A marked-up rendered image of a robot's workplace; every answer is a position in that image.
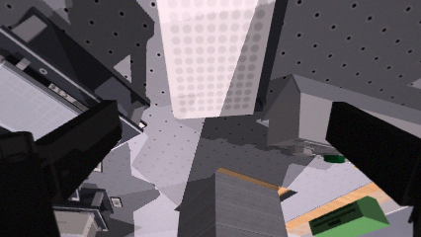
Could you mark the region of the grey button panel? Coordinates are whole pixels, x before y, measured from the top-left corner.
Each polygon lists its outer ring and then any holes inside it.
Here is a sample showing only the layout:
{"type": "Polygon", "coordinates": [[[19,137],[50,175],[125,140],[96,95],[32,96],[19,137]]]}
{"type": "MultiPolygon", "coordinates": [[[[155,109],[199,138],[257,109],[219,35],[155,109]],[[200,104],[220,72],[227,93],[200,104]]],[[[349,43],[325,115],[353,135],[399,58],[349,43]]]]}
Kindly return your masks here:
{"type": "Polygon", "coordinates": [[[421,138],[421,111],[292,74],[261,120],[269,124],[267,146],[351,163],[325,140],[332,102],[346,102],[421,138]]]}

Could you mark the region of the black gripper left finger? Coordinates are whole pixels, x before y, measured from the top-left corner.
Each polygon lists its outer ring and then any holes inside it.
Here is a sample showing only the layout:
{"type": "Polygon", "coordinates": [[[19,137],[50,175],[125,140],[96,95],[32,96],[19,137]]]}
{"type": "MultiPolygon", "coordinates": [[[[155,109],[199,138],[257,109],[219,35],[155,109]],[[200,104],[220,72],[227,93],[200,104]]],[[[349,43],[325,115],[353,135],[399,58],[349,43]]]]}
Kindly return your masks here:
{"type": "Polygon", "coordinates": [[[29,131],[1,134],[0,237],[61,237],[51,203],[65,203],[121,139],[117,100],[36,141],[29,131]]]}

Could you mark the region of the white label with black frame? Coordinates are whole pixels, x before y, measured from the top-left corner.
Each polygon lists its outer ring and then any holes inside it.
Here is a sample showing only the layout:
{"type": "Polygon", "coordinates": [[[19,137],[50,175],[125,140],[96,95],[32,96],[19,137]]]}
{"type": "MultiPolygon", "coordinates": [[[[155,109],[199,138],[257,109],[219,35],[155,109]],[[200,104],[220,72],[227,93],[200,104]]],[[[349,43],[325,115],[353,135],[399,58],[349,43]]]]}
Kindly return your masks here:
{"type": "Polygon", "coordinates": [[[103,172],[103,164],[101,163],[94,169],[95,172],[103,172]]]}
{"type": "Polygon", "coordinates": [[[145,128],[147,125],[146,125],[144,122],[140,121],[139,126],[140,126],[141,128],[145,128]]]}
{"type": "Polygon", "coordinates": [[[110,197],[113,207],[123,207],[120,197],[110,197]]]}

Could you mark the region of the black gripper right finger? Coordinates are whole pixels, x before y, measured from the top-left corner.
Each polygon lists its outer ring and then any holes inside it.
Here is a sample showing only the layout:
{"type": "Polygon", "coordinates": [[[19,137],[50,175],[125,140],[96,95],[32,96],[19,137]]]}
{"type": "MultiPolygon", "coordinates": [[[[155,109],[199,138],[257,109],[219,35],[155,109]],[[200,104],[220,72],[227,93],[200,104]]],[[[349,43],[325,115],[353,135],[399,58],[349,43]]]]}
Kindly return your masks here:
{"type": "Polygon", "coordinates": [[[346,102],[333,102],[325,140],[399,206],[421,237],[421,138],[346,102]]]}

